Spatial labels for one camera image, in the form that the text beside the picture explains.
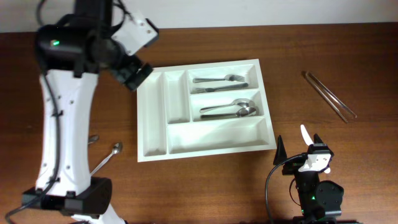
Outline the large steel spoon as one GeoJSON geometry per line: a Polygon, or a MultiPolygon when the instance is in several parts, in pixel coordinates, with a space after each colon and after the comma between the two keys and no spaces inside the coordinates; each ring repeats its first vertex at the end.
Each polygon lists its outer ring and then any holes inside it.
{"type": "Polygon", "coordinates": [[[252,100],[247,99],[247,98],[238,98],[226,105],[209,106],[209,107],[202,108],[202,109],[200,109],[200,113],[206,113],[211,110],[215,110],[218,108],[230,107],[230,106],[240,106],[243,108],[247,108],[247,107],[255,106],[255,102],[253,102],[252,100]]]}
{"type": "Polygon", "coordinates": [[[201,119],[216,119],[216,118],[227,118],[227,117],[242,118],[247,116],[255,116],[256,114],[257,114],[257,109],[255,107],[247,107],[247,108],[241,108],[234,113],[205,114],[201,115],[200,118],[201,119]]]}

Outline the steel fork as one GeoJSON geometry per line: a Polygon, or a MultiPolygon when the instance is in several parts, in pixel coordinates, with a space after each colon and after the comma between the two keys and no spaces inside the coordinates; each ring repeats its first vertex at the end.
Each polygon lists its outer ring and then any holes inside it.
{"type": "Polygon", "coordinates": [[[203,83],[203,82],[218,82],[218,81],[228,81],[228,82],[245,82],[244,76],[229,74],[223,78],[194,78],[193,83],[203,83]]]}
{"type": "Polygon", "coordinates": [[[248,86],[248,83],[240,83],[235,85],[218,86],[214,88],[194,88],[192,93],[211,93],[216,91],[238,90],[242,88],[247,88],[248,86]]]}

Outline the white plastic knife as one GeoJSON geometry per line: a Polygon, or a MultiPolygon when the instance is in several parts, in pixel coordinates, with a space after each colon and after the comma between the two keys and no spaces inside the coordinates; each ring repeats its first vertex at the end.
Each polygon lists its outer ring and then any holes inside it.
{"type": "Polygon", "coordinates": [[[326,144],[314,144],[313,140],[311,139],[307,129],[303,124],[300,125],[300,131],[302,133],[303,140],[305,141],[306,145],[308,146],[308,154],[314,153],[327,153],[331,151],[327,148],[326,144]]]}

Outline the small steel teaspoon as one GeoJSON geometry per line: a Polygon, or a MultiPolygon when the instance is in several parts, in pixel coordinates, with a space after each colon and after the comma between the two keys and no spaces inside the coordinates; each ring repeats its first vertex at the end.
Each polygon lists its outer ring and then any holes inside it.
{"type": "Polygon", "coordinates": [[[98,135],[92,135],[88,138],[88,144],[93,144],[96,142],[100,137],[98,135]]]}
{"type": "Polygon", "coordinates": [[[95,173],[97,173],[113,156],[119,154],[123,149],[123,144],[122,142],[117,142],[113,148],[111,153],[105,157],[90,173],[90,175],[94,175],[95,173]]]}

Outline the long steel kitchen tongs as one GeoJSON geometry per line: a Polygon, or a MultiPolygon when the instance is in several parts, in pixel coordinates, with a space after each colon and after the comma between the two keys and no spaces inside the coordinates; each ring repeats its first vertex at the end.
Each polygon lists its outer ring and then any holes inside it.
{"type": "Polygon", "coordinates": [[[302,76],[311,85],[311,87],[326,101],[330,108],[340,117],[342,121],[348,123],[348,120],[341,112],[340,108],[345,110],[353,118],[358,115],[343,103],[330,89],[328,89],[313,73],[302,71],[302,76]]]}

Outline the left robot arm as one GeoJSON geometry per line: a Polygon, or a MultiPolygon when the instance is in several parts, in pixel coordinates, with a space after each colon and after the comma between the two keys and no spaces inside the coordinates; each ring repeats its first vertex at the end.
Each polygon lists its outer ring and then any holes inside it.
{"type": "Polygon", "coordinates": [[[158,37],[158,28],[122,1],[76,1],[71,14],[36,32],[44,101],[42,160],[21,209],[55,210],[77,223],[123,222],[111,206],[111,180],[89,170],[91,104],[102,70],[137,90],[152,73],[137,51],[158,37]]]}

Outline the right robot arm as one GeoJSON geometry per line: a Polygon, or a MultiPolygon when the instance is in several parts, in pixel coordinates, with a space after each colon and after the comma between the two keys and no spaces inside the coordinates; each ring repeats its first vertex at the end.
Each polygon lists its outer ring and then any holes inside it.
{"type": "Polygon", "coordinates": [[[294,176],[302,215],[293,217],[292,223],[336,223],[341,215],[344,188],[319,179],[319,174],[330,168],[332,150],[315,134],[307,152],[287,157],[282,137],[277,138],[273,164],[281,164],[283,175],[294,176]]]}

